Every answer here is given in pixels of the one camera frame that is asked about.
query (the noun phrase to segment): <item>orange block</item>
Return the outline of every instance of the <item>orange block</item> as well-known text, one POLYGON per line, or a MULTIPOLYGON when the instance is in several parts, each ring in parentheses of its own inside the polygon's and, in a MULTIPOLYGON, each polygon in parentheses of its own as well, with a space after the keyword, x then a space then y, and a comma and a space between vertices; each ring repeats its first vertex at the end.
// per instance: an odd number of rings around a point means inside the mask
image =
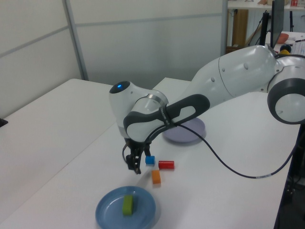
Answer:
POLYGON ((161 183, 161 177, 160 177, 160 171, 159 170, 152 170, 152 183, 153 184, 160 184, 161 183))

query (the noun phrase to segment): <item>blue plate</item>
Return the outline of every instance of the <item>blue plate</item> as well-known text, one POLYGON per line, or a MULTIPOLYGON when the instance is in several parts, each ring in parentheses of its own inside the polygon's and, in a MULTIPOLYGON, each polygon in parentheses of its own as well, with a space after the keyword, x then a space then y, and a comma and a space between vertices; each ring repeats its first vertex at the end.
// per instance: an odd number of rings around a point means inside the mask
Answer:
POLYGON ((112 190, 99 202, 95 218, 102 229, 149 229, 153 225, 156 204, 152 195, 136 186, 125 186, 112 190), (122 212, 125 195, 133 195, 133 212, 124 216, 122 212))

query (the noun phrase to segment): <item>blue block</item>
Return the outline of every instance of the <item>blue block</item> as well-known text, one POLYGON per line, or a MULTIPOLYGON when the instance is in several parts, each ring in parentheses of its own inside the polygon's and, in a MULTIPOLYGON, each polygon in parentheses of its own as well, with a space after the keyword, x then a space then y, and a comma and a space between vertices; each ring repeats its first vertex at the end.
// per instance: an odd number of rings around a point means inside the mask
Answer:
POLYGON ((154 165, 154 162, 155 162, 154 156, 146 156, 145 163, 147 165, 154 165))

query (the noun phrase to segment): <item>monitor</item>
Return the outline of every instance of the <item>monitor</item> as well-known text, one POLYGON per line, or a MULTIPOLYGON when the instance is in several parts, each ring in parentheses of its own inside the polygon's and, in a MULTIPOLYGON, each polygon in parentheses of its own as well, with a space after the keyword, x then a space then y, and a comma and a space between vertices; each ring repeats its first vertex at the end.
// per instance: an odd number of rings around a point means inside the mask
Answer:
POLYGON ((276 42, 283 30, 285 0, 274 0, 271 11, 271 37, 270 46, 275 47, 276 42))

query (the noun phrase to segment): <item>red cylinder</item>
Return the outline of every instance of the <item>red cylinder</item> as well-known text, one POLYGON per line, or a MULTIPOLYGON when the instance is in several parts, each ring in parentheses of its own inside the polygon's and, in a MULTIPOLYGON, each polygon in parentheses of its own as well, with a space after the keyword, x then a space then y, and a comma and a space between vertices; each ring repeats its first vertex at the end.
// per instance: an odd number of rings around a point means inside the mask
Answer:
POLYGON ((159 169, 174 169, 174 161, 159 161, 159 169))

